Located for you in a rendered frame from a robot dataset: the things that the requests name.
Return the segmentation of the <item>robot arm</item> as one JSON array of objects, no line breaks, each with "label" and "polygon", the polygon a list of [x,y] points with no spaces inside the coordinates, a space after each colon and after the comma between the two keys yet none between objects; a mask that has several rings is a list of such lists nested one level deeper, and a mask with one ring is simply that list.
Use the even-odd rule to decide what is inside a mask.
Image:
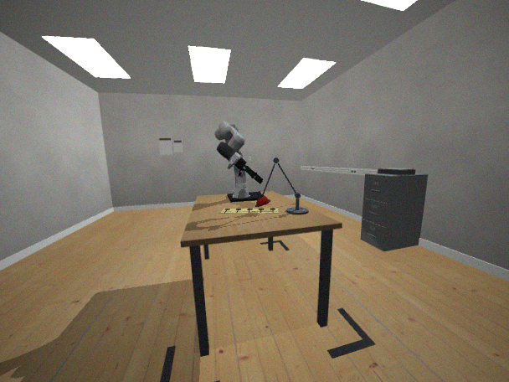
[{"label": "robot arm", "polygon": [[[232,128],[232,126],[234,128]],[[250,195],[246,183],[246,172],[243,170],[243,168],[239,170],[235,166],[235,164],[241,158],[244,159],[244,156],[240,151],[240,148],[244,145],[245,140],[238,133],[239,129],[235,124],[229,125],[227,122],[223,121],[219,124],[219,130],[215,132],[215,136],[218,140],[225,140],[226,142],[226,143],[221,142],[217,147],[217,151],[223,157],[228,159],[229,161],[228,169],[231,169],[234,166],[235,189],[233,191],[234,193],[233,198],[242,199],[248,198],[250,197]]]}]

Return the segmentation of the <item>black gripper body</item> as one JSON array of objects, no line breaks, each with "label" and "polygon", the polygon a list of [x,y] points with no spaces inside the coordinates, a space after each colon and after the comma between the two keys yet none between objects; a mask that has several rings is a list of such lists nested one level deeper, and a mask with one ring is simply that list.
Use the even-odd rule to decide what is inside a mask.
[{"label": "black gripper body", "polygon": [[[245,166],[245,164],[246,164],[246,161],[245,161],[243,158],[241,158],[241,159],[240,159],[240,160],[239,160],[239,161],[235,164],[235,166],[236,166],[236,167],[240,170],[241,168],[243,168],[243,167]],[[247,166],[245,166],[245,167],[247,167]]]}]

